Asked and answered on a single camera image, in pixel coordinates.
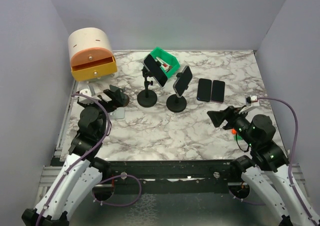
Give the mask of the brown round-base phone stand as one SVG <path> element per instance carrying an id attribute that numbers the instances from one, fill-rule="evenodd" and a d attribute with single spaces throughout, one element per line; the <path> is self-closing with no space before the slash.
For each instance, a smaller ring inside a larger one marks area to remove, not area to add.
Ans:
<path id="1" fill-rule="evenodd" d="M 129 104 L 130 99 L 129 96 L 125 94 L 125 89 L 113 85 L 110 85 L 109 89 L 112 92 L 111 98 L 117 107 L 125 107 Z"/>

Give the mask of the silver folding phone stand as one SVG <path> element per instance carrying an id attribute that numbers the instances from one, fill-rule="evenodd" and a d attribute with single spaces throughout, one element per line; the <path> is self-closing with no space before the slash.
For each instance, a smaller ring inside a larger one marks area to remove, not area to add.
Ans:
<path id="1" fill-rule="evenodd" d="M 115 109 L 114 111 L 109 113 L 110 119 L 124 119 L 125 118 L 125 108 L 119 107 Z"/>

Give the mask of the pink-edged black phone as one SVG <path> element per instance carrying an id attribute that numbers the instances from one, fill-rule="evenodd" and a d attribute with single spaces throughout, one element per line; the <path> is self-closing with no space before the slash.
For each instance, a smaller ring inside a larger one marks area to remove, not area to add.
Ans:
<path id="1" fill-rule="evenodd" d="M 211 87 L 211 100 L 213 102 L 223 103 L 225 97 L 225 82 L 213 80 Z"/>

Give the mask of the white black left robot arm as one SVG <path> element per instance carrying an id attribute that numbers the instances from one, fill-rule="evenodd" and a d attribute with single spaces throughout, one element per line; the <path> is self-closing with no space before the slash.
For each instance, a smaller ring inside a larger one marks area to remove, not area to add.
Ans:
<path id="1" fill-rule="evenodd" d="M 103 91 L 110 98 L 98 95 L 92 98 L 85 93 L 72 97 L 86 98 L 77 103 L 83 107 L 78 121 L 78 131 L 71 142 L 69 154 L 53 184 L 34 208 L 27 208 L 21 218 L 25 225 L 69 225 L 76 208 L 98 184 L 110 179 L 110 163 L 96 154 L 109 136 L 109 113 L 125 107 L 129 97 L 123 89 L 112 86 Z"/>

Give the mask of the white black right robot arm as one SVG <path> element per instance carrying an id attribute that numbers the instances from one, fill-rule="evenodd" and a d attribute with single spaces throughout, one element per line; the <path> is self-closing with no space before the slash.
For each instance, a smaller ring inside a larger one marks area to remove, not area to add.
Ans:
<path id="1" fill-rule="evenodd" d="M 297 185 L 289 159 L 273 141 L 276 129 L 270 117 L 258 114 L 248 121 L 245 108 L 233 106 L 208 111 L 207 115 L 214 127 L 225 122 L 223 128 L 234 129 L 249 146 L 250 156 L 244 155 L 231 163 L 229 174 L 234 181 L 247 183 L 279 225 L 319 225 L 320 216 Z"/>

